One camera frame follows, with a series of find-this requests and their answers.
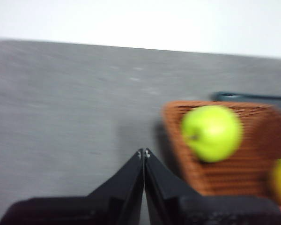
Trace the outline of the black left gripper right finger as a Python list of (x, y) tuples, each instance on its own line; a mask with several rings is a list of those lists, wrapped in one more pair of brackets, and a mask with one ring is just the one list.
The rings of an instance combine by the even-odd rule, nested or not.
[(281, 225), (281, 209), (266, 198), (203, 196), (150, 151), (144, 150), (144, 178), (153, 225)]

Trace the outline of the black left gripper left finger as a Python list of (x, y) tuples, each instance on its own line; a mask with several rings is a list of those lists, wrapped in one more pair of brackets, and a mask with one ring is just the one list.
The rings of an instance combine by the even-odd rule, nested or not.
[(30, 198), (12, 204), (1, 225), (137, 225), (144, 188), (143, 149), (86, 196)]

